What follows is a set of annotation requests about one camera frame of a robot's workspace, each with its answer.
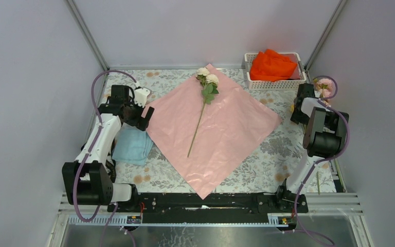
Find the pink fake flower stem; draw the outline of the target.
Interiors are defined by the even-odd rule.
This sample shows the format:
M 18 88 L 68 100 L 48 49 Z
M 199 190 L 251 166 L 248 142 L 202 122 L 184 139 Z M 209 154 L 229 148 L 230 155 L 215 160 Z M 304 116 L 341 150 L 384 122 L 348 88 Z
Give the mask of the pink fake flower stem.
M 319 77 L 313 79 L 315 89 L 319 92 L 319 98 L 326 104 L 330 104 L 330 99 L 335 96 L 337 86 L 333 79 L 327 77 Z

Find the pink purple wrapping paper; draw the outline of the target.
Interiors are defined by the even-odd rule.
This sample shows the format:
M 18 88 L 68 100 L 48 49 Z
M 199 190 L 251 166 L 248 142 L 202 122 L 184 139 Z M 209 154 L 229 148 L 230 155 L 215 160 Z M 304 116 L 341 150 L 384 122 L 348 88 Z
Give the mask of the pink purple wrapping paper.
M 199 195 L 206 198 L 281 124 L 279 115 L 212 65 L 218 94 L 204 104 L 192 76 L 152 101 L 147 133 Z

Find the white fake flower stem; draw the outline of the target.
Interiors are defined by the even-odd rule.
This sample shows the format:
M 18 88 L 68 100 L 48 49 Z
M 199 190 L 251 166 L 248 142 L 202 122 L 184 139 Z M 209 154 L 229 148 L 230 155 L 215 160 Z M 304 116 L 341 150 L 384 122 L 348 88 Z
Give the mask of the white fake flower stem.
M 201 95 L 202 95 L 202 107 L 200 110 L 200 116 L 193 134 L 193 138 L 187 153 L 187 157 L 190 156 L 192 147 L 201 123 L 201 119 L 203 117 L 204 109 L 206 105 L 210 105 L 212 101 L 215 99 L 216 95 L 219 94 L 218 91 L 218 86 L 219 86 L 219 78 L 217 75 L 212 74 L 208 68 L 206 67 L 201 67 L 196 71 L 196 79 L 199 81 L 202 89 L 201 89 Z

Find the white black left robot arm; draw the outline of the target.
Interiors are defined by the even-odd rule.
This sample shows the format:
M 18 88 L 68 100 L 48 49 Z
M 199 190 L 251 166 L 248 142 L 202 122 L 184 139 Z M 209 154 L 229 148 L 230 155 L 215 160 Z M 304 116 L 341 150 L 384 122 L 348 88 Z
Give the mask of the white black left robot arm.
M 119 202 L 126 211 L 139 205 L 137 190 L 131 184 L 114 183 L 106 170 L 116 135 L 123 124 L 146 130 L 154 112 L 145 109 L 150 90 L 138 86 L 113 85 L 105 103 L 97 106 L 95 127 L 73 162 L 66 162 L 62 175 L 71 205 L 109 205 Z

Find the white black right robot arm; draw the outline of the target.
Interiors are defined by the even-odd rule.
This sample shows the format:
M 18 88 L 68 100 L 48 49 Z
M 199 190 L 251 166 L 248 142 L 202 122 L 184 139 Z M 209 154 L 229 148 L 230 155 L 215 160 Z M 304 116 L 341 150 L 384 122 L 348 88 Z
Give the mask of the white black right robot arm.
M 290 120 L 306 126 L 300 163 L 282 184 L 287 191 L 296 194 L 302 193 L 320 164 L 344 151 L 349 114 L 326 106 L 315 96 L 313 85 L 304 83 L 298 87 Z

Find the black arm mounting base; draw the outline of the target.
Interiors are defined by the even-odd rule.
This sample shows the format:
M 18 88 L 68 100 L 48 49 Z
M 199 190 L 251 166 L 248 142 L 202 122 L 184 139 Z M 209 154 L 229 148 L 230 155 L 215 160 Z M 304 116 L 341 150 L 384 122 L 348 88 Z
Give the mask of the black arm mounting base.
M 202 199 L 195 193 L 139 193 L 120 202 L 117 212 L 136 213 L 143 223 L 268 223 L 268 214 L 308 213 L 306 197 L 273 193 L 212 193 Z

